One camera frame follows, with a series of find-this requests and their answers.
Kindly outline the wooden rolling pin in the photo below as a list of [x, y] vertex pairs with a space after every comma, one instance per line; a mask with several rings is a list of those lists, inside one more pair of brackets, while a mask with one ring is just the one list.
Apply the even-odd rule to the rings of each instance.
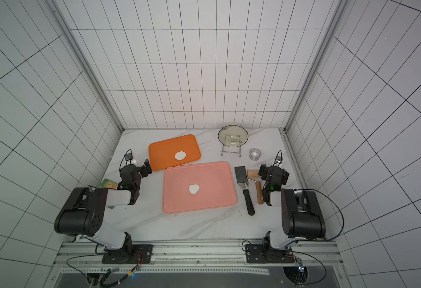
[[257, 202], [259, 205], [263, 205], [263, 194], [262, 194], [262, 179], [259, 175], [258, 170], [248, 170], [247, 177], [249, 180], [255, 182], [256, 191], [257, 191]]

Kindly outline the pink plastic tray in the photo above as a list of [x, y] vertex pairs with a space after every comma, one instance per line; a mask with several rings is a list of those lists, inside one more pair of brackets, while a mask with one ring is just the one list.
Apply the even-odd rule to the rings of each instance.
[[165, 171], [162, 208], [167, 214], [233, 206], [237, 201], [232, 168], [227, 162], [190, 164]]

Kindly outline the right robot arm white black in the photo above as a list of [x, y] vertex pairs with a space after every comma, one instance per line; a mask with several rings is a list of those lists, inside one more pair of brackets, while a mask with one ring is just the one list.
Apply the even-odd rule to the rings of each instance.
[[268, 263], [295, 260], [289, 246], [300, 240], [324, 240], [326, 225], [316, 193], [310, 190], [284, 188], [289, 173], [277, 164], [262, 164], [258, 175], [265, 183], [260, 193], [263, 203], [281, 208], [281, 224], [287, 241], [275, 248], [270, 232], [263, 238], [262, 257]]

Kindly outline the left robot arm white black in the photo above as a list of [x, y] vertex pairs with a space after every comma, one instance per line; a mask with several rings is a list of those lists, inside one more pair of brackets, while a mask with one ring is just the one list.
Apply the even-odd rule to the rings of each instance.
[[54, 230], [68, 236], [87, 236], [104, 247], [103, 264], [148, 264], [153, 246], [134, 245], [131, 235], [104, 220], [108, 207], [134, 205], [144, 177], [152, 173], [148, 160], [143, 166], [126, 164], [119, 170], [118, 188], [75, 188], [55, 219]]

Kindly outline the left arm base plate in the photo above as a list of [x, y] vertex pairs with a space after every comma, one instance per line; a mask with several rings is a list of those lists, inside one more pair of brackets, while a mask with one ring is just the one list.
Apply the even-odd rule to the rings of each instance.
[[150, 244], [133, 244], [118, 250], [106, 250], [101, 262], [107, 265], [149, 264], [153, 248], [154, 246]]

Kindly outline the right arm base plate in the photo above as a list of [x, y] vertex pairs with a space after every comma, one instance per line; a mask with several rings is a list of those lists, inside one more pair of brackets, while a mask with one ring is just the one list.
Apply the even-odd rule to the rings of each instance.
[[286, 253], [285, 250], [264, 247], [262, 244], [244, 244], [242, 247], [248, 264], [294, 264], [296, 262], [294, 256]]

